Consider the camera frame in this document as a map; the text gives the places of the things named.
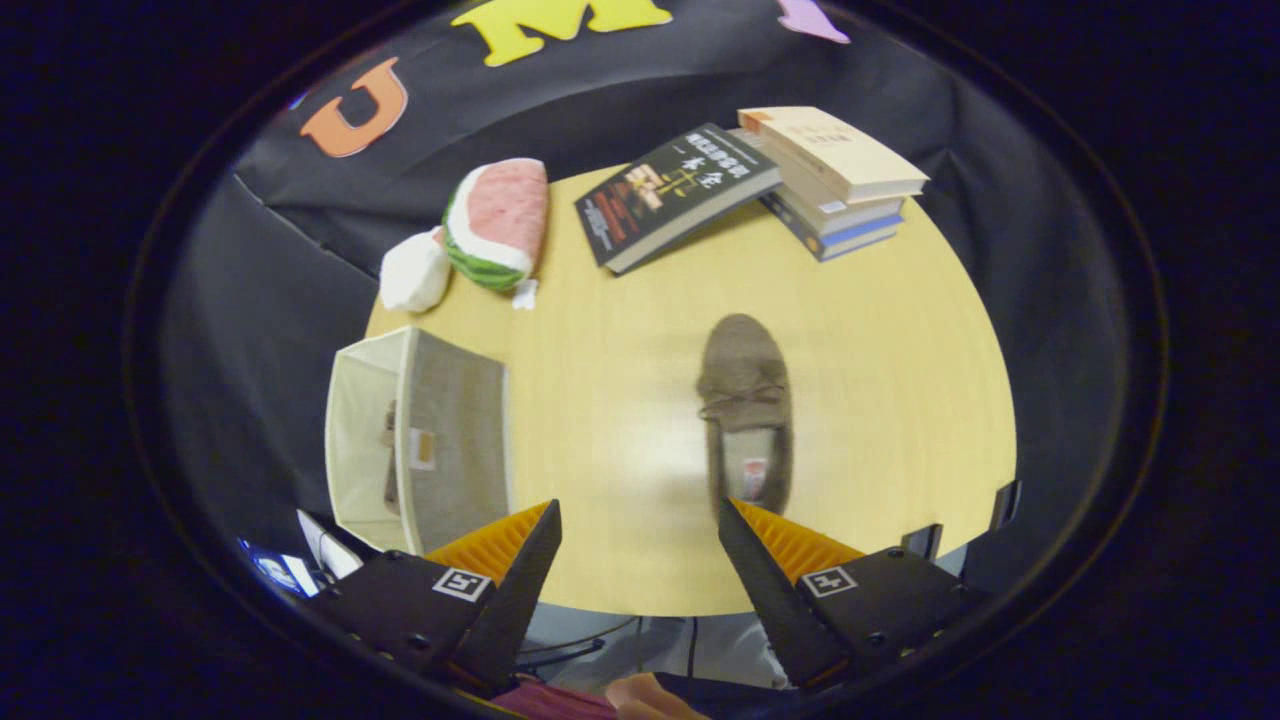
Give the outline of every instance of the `orange foam pad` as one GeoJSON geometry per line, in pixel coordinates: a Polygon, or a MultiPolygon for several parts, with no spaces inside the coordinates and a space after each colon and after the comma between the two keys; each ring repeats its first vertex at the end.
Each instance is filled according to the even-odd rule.
{"type": "Polygon", "coordinates": [[[732,502],[792,584],[800,575],[826,570],[865,555],[762,507],[739,500],[732,502]]]}
{"type": "Polygon", "coordinates": [[[467,533],[449,544],[426,555],[431,562],[493,578],[500,585],[516,553],[543,516],[550,501],[535,505],[467,533]]]}

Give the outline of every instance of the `hand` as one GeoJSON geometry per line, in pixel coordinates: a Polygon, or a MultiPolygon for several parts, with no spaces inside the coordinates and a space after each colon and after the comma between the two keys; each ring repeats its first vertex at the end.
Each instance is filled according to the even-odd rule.
{"type": "Polygon", "coordinates": [[[618,711],[618,720],[710,720],[662,689],[653,673],[614,680],[604,697],[618,711]]]}

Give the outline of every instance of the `yellow letter m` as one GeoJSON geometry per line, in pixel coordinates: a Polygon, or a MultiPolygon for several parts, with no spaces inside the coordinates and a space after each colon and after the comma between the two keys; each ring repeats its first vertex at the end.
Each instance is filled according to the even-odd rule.
{"type": "Polygon", "coordinates": [[[454,26],[472,24],[489,45],[484,64],[506,65],[543,49],[540,37],[529,37],[521,27],[556,40],[573,40],[582,27],[586,8],[591,19],[586,27],[613,32],[671,22],[671,13],[652,0],[490,0],[453,19],[454,26]]]}

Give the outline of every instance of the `white storage bin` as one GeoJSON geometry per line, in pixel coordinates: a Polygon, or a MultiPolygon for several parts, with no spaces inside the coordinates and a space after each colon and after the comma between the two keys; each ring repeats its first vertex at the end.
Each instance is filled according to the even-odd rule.
{"type": "Polygon", "coordinates": [[[338,351],[325,413],[325,468],[338,525],[378,550],[413,555],[508,507],[506,368],[407,327],[338,351]],[[398,510],[381,442],[396,400],[398,510]]]}

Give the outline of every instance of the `round table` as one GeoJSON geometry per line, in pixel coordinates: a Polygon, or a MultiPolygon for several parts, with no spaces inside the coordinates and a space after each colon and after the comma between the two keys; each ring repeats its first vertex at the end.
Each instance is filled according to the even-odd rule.
{"type": "Polygon", "coordinates": [[[1014,409],[982,300],[908,200],[895,237],[818,263],[759,202],[626,275],[598,268],[573,201],[618,168],[550,184],[536,307],[454,273],[424,314],[375,302],[366,336],[416,324],[509,372],[511,509],[559,498],[541,601],[648,616],[750,611],[716,537],[694,389],[717,320],[746,313],[787,363],[786,516],[872,552],[989,528],[1014,479],[1014,409]]]}

